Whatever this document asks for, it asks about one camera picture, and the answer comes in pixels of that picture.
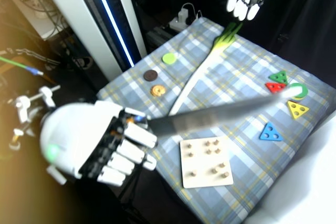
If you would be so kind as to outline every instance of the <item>red triangle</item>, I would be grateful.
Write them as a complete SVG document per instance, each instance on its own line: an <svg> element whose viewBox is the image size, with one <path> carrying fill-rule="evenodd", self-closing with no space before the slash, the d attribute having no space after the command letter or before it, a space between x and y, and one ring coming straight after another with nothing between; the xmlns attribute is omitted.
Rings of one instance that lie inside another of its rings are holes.
<svg viewBox="0 0 336 224"><path fill-rule="evenodd" d="M273 82L267 82L265 85L272 93L277 93L282 89L284 89L286 86L286 84L283 83L273 83Z"/></svg>

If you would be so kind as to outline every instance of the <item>yellow triangle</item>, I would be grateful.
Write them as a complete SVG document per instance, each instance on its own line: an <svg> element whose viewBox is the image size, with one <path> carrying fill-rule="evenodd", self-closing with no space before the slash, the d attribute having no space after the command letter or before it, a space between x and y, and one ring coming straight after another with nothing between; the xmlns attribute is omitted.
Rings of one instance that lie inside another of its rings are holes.
<svg viewBox="0 0 336 224"><path fill-rule="evenodd" d="M300 116L302 116L303 114L305 114L309 110L308 107L303 106L301 104L291 102L291 101L288 101L287 105L288 105L290 113L292 114L292 117L294 119L299 118Z"/></svg>

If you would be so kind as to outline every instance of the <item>triangle block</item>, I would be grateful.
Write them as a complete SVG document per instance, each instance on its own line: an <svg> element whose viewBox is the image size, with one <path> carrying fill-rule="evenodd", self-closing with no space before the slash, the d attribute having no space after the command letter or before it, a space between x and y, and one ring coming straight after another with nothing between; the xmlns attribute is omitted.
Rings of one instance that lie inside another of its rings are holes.
<svg viewBox="0 0 336 224"><path fill-rule="evenodd" d="M270 140L270 141L281 141L282 136L277 132L272 123L267 123L264 130L262 131L260 140Z"/></svg>
<svg viewBox="0 0 336 224"><path fill-rule="evenodd" d="M265 85L272 93L277 93L286 87L286 85L283 83L267 82Z"/></svg>
<svg viewBox="0 0 336 224"><path fill-rule="evenodd" d="M309 110L308 107L295 103L295 102L291 102L291 101L288 101L287 105L294 119L299 118L300 116L302 116Z"/></svg>
<svg viewBox="0 0 336 224"><path fill-rule="evenodd" d="M269 77L272 81L276 81L278 83L288 84L287 76L285 71L280 71L278 73L271 74Z"/></svg>

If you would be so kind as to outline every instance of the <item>tablecloth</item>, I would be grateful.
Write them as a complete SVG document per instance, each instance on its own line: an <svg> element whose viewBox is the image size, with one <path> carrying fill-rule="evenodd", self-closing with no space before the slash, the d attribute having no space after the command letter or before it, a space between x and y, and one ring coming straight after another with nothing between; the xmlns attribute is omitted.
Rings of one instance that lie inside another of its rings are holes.
<svg viewBox="0 0 336 224"><path fill-rule="evenodd" d="M168 114L181 89L209 53L213 40L223 27L201 18L163 44L98 93L103 100L113 100L135 108L151 117ZM260 115L246 117L233 125L222 125L192 134L159 139L152 154L157 170L178 196L205 223L240 223L258 203L316 124L336 108L336 90L310 73L236 36L236 41L218 56L199 79L179 112L230 103L248 97L267 95L265 87L272 73L285 70L289 83L304 83L309 93L300 103L310 110L293 120L287 104L278 103ZM177 57L166 65L162 56ZM152 82L143 74L153 69L159 77ZM166 94L153 97L155 84L166 87ZM283 141L259 139L265 124L272 122ZM229 156L234 184L231 186L184 189L182 186L179 141L191 138L224 136L229 139Z"/></svg>

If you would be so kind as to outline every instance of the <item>green triangle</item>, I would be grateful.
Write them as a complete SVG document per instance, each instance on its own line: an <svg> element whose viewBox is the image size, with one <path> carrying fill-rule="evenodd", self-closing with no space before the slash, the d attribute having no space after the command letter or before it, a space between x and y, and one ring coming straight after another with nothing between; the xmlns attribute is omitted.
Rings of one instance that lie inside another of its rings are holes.
<svg viewBox="0 0 336 224"><path fill-rule="evenodd" d="M271 79L272 81L276 81L278 83L283 83L283 84L286 84L286 85L288 84L287 76L286 76L285 71L280 71L278 73L271 74L269 76L269 79Z"/></svg>

